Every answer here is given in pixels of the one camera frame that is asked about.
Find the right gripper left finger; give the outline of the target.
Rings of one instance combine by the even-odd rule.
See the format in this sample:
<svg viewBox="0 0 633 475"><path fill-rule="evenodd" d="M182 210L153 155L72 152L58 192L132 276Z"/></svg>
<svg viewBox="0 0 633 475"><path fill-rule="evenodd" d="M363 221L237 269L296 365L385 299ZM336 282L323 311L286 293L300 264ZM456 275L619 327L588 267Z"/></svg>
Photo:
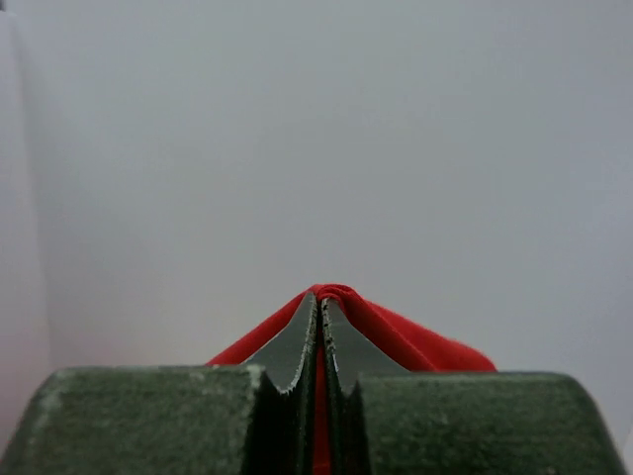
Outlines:
<svg viewBox="0 0 633 475"><path fill-rule="evenodd" d="M36 391L5 474L308 474L317 298L237 365L78 367Z"/></svg>

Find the dark red t shirt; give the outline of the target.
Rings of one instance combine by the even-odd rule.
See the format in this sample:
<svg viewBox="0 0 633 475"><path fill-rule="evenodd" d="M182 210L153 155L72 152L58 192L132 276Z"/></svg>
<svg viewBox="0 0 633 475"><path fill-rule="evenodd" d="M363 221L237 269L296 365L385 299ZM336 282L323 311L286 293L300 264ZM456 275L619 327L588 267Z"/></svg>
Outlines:
<svg viewBox="0 0 633 475"><path fill-rule="evenodd" d="M351 325L404 368L412 371L494 371L484 354L458 340L429 330L400 314L365 299L353 288L315 284L214 356L209 363L239 364L276 336L291 320L304 297L332 299Z"/></svg>

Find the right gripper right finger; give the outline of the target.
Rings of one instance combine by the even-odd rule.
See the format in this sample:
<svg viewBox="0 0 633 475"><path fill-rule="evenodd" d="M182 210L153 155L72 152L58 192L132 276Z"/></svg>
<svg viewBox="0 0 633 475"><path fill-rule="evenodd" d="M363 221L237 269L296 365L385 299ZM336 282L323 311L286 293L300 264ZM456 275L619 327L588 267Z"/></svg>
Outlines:
<svg viewBox="0 0 633 475"><path fill-rule="evenodd" d="M321 306L335 474L622 474L590 394L547 372L413 372Z"/></svg>

